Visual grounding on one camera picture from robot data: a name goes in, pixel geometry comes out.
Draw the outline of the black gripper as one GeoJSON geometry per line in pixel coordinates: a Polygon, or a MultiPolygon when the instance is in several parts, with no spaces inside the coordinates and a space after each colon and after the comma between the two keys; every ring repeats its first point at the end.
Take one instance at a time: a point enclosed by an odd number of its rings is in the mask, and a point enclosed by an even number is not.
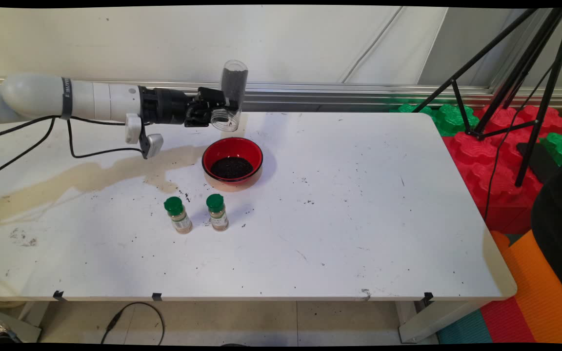
{"type": "Polygon", "coordinates": [[[227,97],[221,90],[209,87],[197,89],[197,102],[175,89],[139,86],[140,117],[144,125],[174,124],[186,128],[208,127],[211,115],[218,109],[237,111],[240,108],[236,100],[227,97]]]}

